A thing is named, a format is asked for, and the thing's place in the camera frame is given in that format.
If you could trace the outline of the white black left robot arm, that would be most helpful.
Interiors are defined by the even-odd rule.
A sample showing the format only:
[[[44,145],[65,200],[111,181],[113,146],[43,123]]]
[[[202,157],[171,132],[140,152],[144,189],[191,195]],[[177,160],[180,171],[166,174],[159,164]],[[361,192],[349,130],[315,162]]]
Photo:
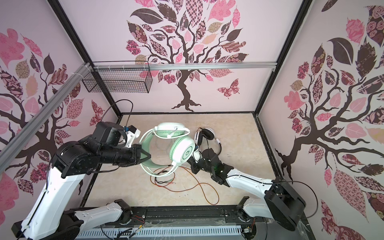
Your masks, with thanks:
[[[130,140],[125,128],[111,122],[99,122],[93,134],[79,141],[63,144],[53,155],[47,181],[33,209],[21,222],[12,226],[17,239],[73,240],[78,234],[106,223],[126,225],[132,209],[123,200],[85,211],[65,208],[78,184],[96,172],[100,164],[118,168],[139,165],[151,158],[139,144],[120,144]]]

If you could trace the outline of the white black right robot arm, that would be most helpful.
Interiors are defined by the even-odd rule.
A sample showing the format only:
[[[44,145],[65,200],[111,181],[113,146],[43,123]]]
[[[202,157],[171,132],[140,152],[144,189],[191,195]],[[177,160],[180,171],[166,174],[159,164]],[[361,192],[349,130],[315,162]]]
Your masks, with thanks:
[[[204,171],[219,185],[237,188],[256,196],[240,203],[242,218],[264,217],[274,219],[280,226],[295,231],[306,207],[305,200],[284,179],[258,178],[222,163],[213,149],[187,150],[183,160],[190,164],[194,174]]]

